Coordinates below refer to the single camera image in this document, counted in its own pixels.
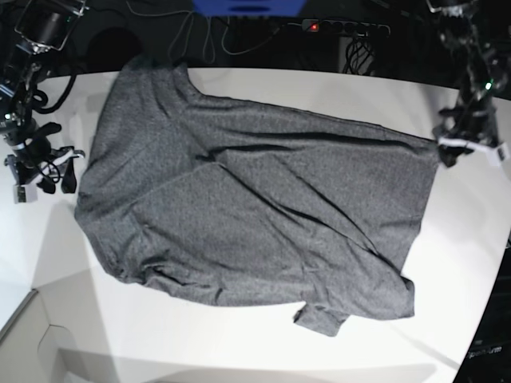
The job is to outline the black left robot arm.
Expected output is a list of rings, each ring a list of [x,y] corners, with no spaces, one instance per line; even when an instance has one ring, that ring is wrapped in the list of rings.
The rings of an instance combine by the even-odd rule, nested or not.
[[[510,158],[501,139],[493,97],[507,85],[509,75],[490,43],[481,39],[474,17],[476,1],[428,1],[438,14],[438,36],[451,53],[461,55],[456,103],[438,112],[442,122],[432,133],[440,161],[452,168],[463,155],[481,152],[493,166]]]

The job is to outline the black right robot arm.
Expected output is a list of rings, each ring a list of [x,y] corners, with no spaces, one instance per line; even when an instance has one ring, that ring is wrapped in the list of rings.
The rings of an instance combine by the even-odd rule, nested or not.
[[[69,96],[75,71],[53,106],[38,86],[51,73],[51,55],[63,51],[87,9],[84,1],[30,1],[14,27],[18,40],[1,65],[1,137],[11,149],[4,165],[14,178],[15,203],[34,202],[38,191],[77,190],[74,161],[85,153],[73,146],[53,148],[48,138],[61,125],[38,125],[33,114],[54,113]]]

